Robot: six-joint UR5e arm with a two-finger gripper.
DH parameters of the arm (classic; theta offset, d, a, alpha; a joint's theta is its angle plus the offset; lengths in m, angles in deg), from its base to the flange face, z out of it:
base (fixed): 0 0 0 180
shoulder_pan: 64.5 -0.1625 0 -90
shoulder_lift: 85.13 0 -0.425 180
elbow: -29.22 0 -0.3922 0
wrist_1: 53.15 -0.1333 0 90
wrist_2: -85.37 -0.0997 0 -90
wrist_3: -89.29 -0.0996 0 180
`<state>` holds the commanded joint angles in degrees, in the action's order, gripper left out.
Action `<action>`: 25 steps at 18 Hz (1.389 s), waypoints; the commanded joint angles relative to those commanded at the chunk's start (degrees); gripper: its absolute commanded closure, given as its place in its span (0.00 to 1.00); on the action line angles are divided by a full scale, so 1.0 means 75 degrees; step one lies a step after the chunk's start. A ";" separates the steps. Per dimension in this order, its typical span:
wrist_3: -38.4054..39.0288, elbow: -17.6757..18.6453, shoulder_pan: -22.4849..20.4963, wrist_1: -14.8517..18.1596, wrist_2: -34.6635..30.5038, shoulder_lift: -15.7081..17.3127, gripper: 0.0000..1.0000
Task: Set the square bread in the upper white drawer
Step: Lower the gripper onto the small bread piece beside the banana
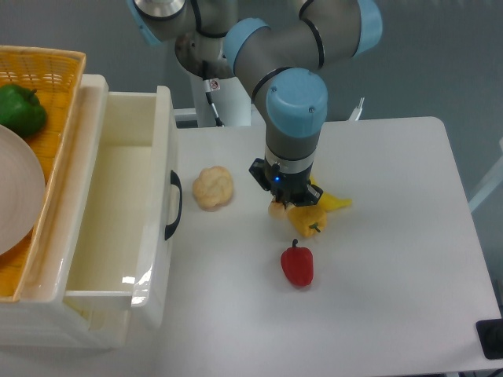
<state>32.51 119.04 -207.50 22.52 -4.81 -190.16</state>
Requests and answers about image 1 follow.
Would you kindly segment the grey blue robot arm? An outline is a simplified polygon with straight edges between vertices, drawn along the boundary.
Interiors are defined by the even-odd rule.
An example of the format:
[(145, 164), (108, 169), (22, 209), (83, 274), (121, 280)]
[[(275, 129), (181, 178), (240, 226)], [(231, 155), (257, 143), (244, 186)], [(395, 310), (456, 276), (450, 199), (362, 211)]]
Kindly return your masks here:
[(217, 55), (240, 81), (266, 124), (265, 155), (252, 177), (284, 205), (311, 206), (323, 191), (310, 180), (328, 90), (318, 71), (376, 46), (383, 21), (373, 1), (301, 1), (283, 31), (237, 18), (235, 1), (130, 1), (152, 44), (194, 33), (219, 42)]

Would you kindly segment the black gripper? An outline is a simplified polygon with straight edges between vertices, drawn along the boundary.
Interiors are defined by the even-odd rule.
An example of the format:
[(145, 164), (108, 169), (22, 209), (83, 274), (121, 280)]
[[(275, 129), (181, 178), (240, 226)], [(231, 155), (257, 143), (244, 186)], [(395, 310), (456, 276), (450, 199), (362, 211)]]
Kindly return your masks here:
[(306, 207), (316, 205), (324, 192), (311, 181), (311, 168), (284, 173), (277, 163), (270, 165), (265, 159), (255, 159), (248, 171), (263, 190), (271, 193), (276, 203)]

